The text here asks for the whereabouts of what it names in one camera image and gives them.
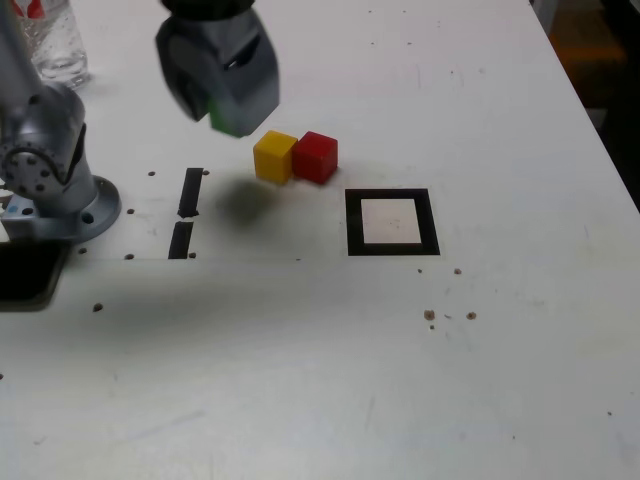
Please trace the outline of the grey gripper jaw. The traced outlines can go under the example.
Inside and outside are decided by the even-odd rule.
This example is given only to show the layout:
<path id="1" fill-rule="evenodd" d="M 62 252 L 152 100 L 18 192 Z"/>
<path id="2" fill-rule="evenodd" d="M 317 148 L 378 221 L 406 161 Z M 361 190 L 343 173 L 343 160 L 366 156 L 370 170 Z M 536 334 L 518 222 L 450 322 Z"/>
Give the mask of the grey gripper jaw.
<path id="1" fill-rule="evenodd" d="M 220 94 L 219 46 L 221 21 L 171 15 L 156 34 L 156 48 L 165 83 L 174 100 L 194 122 L 209 113 Z"/>
<path id="2" fill-rule="evenodd" d="M 209 104 L 209 119 L 213 129 L 242 138 L 279 105 L 278 62 L 255 10 L 221 22 L 216 40 L 221 92 Z"/>

